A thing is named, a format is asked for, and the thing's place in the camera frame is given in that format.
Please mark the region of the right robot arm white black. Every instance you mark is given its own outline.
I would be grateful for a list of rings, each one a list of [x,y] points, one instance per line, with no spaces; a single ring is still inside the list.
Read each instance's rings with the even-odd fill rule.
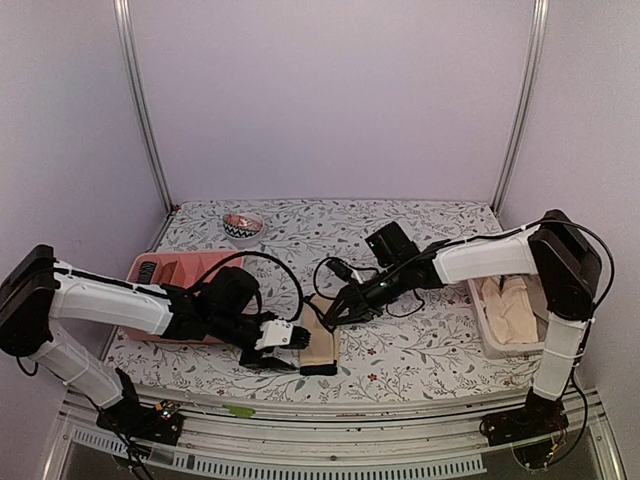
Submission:
[[[595,234],[549,210],[534,222],[497,235],[443,240],[424,249],[392,221],[366,243],[381,272],[358,282],[339,260],[327,265],[345,285],[321,318],[329,331],[368,322],[408,291],[441,289],[488,277],[534,275],[546,299],[548,329],[539,368],[517,427],[537,436],[556,417],[559,403],[586,344],[586,334],[602,302],[598,293],[602,260],[591,245]]]

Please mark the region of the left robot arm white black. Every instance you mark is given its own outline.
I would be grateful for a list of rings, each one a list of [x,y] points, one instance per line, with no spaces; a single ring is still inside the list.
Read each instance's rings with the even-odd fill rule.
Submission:
[[[73,268],[52,247],[36,246],[1,284],[1,350],[29,358],[64,384],[85,394],[128,434],[148,426],[124,373],[104,367],[61,323],[82,320],[140,330],[162,339],[202,341],[214,337],[242,352],[248,368],[290,369],[270,356],[275,348],[306,348],[309,332],[294,319],[258,309],[257,280],[234,265],[232,253],[211,265],[190,286],[139,284]]]

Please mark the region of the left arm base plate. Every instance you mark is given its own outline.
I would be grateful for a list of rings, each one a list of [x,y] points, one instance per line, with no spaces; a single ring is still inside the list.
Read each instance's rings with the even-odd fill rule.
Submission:
[[[179,412],[122,399],[109,408],[99,409],[97,426],[123,437],[176,446],[184,421],[184,416]]]

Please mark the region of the cream underwear navy trim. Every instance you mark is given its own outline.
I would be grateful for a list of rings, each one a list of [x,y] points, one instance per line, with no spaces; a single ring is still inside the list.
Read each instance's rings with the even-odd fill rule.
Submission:
[[[339,331],[330,332],[320,322],[332,300],[318,295],[305,298],[300,325],[311,334],[309,345],[299,352],[299,372],[302,376],[334,376],[340,356]]]

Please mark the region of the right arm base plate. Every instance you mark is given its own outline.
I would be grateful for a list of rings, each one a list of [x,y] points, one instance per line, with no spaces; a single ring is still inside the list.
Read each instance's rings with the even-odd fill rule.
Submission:
[[[479,433],[490,446],[498,446],[561,432],[568,425],[562,406],[523,406],[484,416]]]

